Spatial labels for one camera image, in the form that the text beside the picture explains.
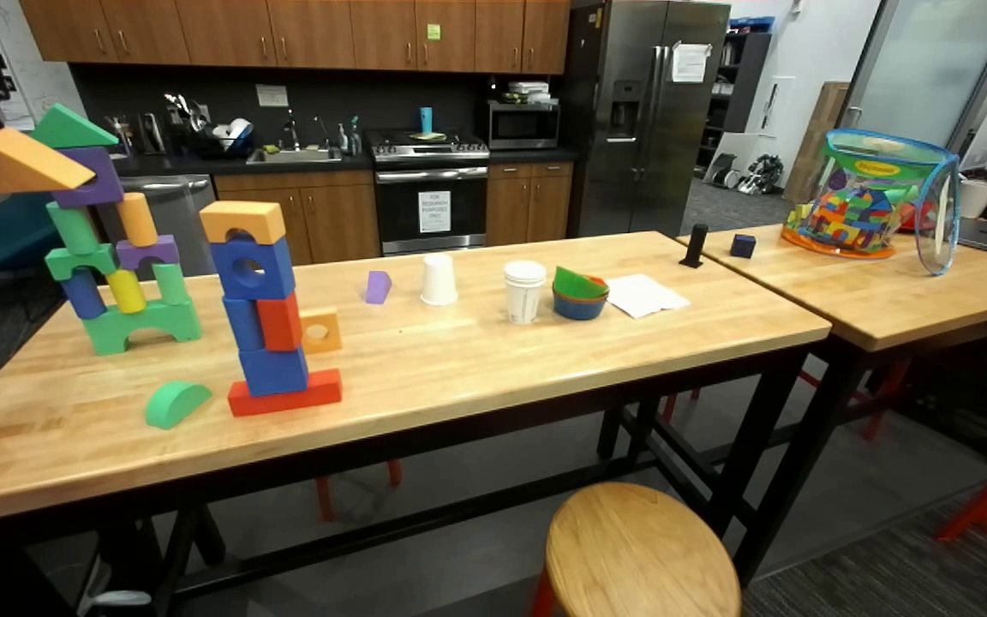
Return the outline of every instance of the butcher block tabletop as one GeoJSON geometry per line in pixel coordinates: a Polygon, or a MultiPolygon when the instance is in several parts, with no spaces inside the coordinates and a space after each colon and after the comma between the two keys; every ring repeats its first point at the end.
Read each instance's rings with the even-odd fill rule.
{"type": "Polygon", "coordinates": [[[706,253],[752,281],[832,318],[832,336],[877,354],[987,322],[987,251],[961,248],[932,278],[912,237],[888,259],[832,257],[777,237],[781,225],[708,232],[706,253]],[[755,257],[730,257],[735,232],[756,237],[755,257]]]}
{"type": "Polygon", "coordinates": [[[451,257],[459,301],[446,307],[419,299],[420,257],[296,268],[297,304],[339,313],[342,349],[308,364],[339,370],[342,401],[258,419],[232,419],[227,408],[241,364],[215,278],[190,278],[202,318],[197,341],[145,336],[119,357],[95,357],[77,313],[59,307],[0,370],[0,518],[829,336],[826,318],[730,268],[682,268],[682,248],[661,232],[451,257]],[[514,325],[504,314],[502,268],[521,257],[597,278],[648,275],[689,304],[645,318],[607,304],[593,322],[565,322],[551,314],[544,286],[539,322],[514,325]],[[370,270],[395,281],[384,304],[364,301],[370,270]],[[167,379],[198,379],[213,398],[163,433],[145,421],[145,405],[167,379]]]}

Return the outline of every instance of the sink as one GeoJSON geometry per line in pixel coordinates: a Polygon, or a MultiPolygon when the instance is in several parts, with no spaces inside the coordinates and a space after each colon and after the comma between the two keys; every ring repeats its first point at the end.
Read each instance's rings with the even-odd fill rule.
{"type": "Polygon", "coordinates": [[[336,148],[304,148],[304,152],[254,152],[246,165],[339,165],[345,161],[336,148]]]}

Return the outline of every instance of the white cup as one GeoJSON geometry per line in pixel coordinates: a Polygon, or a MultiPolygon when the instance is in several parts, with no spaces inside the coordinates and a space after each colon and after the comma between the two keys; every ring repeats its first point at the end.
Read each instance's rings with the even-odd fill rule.
{"type": "Polygon", "coordinates": [[[504,307],[518,325],[536,322],[544,281],[550,281],[550,268],[539,259],[504,262],[504,307]]]}
{"type": "Polygon", "coordinates": [[[420,301],[424,304],[457,304],[457,262],[448,253],[424,253],[424,281],[420,301]]]}

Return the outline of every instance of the green block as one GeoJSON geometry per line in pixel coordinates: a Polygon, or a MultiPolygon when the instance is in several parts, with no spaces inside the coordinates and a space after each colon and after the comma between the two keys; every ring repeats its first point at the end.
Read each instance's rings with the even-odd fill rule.
{"type": "Polygon", "coordinates": [[[115,270],[112,248],[101,243],[94,253],[73,253],[69,248],[49,251],[46,262],[54,281],[69,281],[79,268],[94,268],[102,278],[115,270]]]}
{"type": "Polygon", "coordinates": [[[155,281],[163,304],[192,304],[181,262],[155,262],[155,281]]]}
{"type": "Polygon", "coordinates": [[[86,208],[62,208],[59,203],[49,203],[46,206],[54,229],[59,229],[59,240],[73,251],[73,253],[94,253],[101,251],[102,243],[95,240],[94,232],[94,222],[88,222],[88,212],[86,208]]]}
{"type": "Polygon", "coordinates": [[[146,401],[146,426],[155,429],[176,429],[181,426],[192,412],[198,412],[202,401],[208,401],[213,392],[192,379],[173,379],[161,385],[151,401],[146,401]]]}
{"type": "Polygon", "coordinates": [[[138,330],[161,330],[176,336],[178,341],[198,338],[198,318],[192,304],[146,301],[145,313],[110,307],[101,318],[86,322],[88,345],[101,357],[125,354],[138,330]]]}
{"type": "Polygon", "coordinates": [[[115,132],[88,122],[83,112],[77,112],[73,106],[62,106],[54,103],[33,138],[46,145],[46,148],[54,148],[54,152],[66,152],[66,148],[115,148],[115,132]]]}

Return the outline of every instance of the cabinet door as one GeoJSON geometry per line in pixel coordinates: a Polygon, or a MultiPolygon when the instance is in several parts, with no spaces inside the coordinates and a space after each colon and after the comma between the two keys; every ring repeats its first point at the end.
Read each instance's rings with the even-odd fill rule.
{"type": "Polygon", "coordinates": [[[521,72],[526,67],[526,0],[478,0],[472,67],[521,72]]]}
{"type": "Polygon", "coordinates": [[[536,165],[527,240],[562,240],[571,165],[536,165]]]}
{"type": "Polygon", "coordinates": [[[280,203],[291,262],[308,262],[308,208],[300,203],[300,173],[215,173],[221,197],[280,203]]]}
{"type": "Polygon", "coordinates": [[[570,0],[526,3],[526,72],[562,76],[570,37],[570,0]]]}
{"type": "Polygon", "coordinates": [[[416,67],[410,0],[350,0],[356,67],[416,67]]]}
{"type": "Polygon", "coordinates": [[[95,0],[21,0],[27,27],[49,63],[110,63],[112,42],[95,0]]]}
{"type": "Polygon", "coordinates": [[[419,0],[416,42],[419,67],[471,72],[472,67],[472,0],[419,0]]]}
{"type": "Polygon", "coordinates": [[[527,243],[531,165],[491,165],[487,243],[527,243]]]}
{"type": "Polygon", "coordinates": [[[268,0],[274,51],[280,66],[350,67],[350,0],[268,0]]]}
{"type": "Polygon", "coordinates": [[[190,48],[173,0],[102,0],[115,63],[185,66],[190,48]]]}
{"type": "Polygon", "coordinates": [[[192,66],[272,66],[265,0],[178,0],[192,66]]]}
{"type": "Polygon", "coordinates": [[[308,257],[321,259],[359,259],[377,257],[377,206],[366,186],[339,186],[339,187],[304,187],[308,220],[308,257]]]}

